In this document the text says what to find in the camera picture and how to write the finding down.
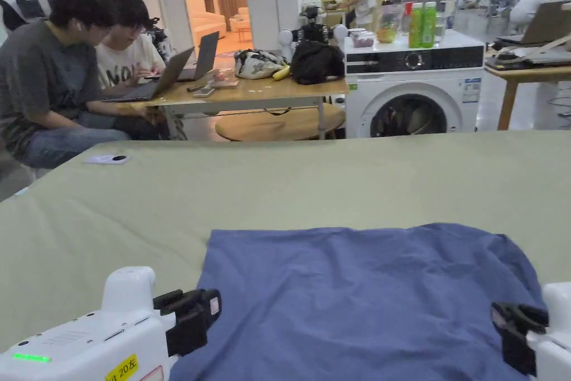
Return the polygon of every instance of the round stool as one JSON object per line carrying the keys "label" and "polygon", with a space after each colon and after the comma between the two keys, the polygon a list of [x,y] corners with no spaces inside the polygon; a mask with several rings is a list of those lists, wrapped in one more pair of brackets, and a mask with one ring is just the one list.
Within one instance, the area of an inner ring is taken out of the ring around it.
{"label": "round stool", "polygon": [[[345,112],[324,103],[326,133],[331,133],[345,121]],[[274,142],[310,140],[319,137],[319,114],[315,109],[291,110],[274,116],[267,112],[244,113],[221,117],[216,133],[234,142]]]}

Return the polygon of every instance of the young man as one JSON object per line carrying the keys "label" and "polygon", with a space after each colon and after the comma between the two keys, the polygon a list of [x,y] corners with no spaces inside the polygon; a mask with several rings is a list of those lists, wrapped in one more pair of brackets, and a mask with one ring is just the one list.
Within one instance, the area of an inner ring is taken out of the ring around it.
{"label": "young man", "polygon": [[347,14],[347,28],[351,27],[353,21],[356,21],[359,27],[372,27],[377,0],[352,0],[351,2],[339,5],[339,9],[353,5],[355,5],[355,9]]}
{"label": "young man", "polygon": [[531,22],[542,3],[551,0],[520,0],[510,13],[510,21],[517,27],[522,27]]}
{"label": "young man", "polygon": [[95,46],[115,24],[112,0],[51,0],[49,21],[25,25],[0,47],[6,149],[30,167],[55,168],[90,147],[158,139],[140,112],[102,97]]}
{"label": "young man", "polygon": [[117,24],[96,48],[99,80],[103,93],[137,86],[139,81],[164,70],[163,58],[142,32],[149,26],[147,6],[142,0],[113,0]]}

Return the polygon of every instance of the blue cloth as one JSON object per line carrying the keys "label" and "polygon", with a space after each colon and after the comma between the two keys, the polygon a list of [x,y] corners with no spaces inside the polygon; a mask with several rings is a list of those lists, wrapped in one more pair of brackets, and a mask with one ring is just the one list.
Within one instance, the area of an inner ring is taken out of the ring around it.
{"label": "blue cloth", "polygon": [[544,307],[512,241],[454,224],[216,231],[199,287],[222,314],[173,381],[524,381],[491,304]]}

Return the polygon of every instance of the yellow label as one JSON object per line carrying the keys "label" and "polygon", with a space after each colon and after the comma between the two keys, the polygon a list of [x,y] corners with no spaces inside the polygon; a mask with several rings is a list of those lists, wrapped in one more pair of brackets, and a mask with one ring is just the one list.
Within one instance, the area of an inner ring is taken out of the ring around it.
{"label": "yellow label", "polygon": [[105,381],[125,381],[139,370],[137,354],[127,357],[106,377]]}

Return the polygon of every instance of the green led light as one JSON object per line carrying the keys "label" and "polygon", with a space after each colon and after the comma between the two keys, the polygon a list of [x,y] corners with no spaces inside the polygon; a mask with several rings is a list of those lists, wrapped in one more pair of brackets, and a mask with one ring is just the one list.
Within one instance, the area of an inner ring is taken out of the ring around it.
{"label": "green led light", "polygon": [[18,360],[42,361],[44,363],[51,361],[49,357],[32,356],[30,354],[15,354],[13,357]]}

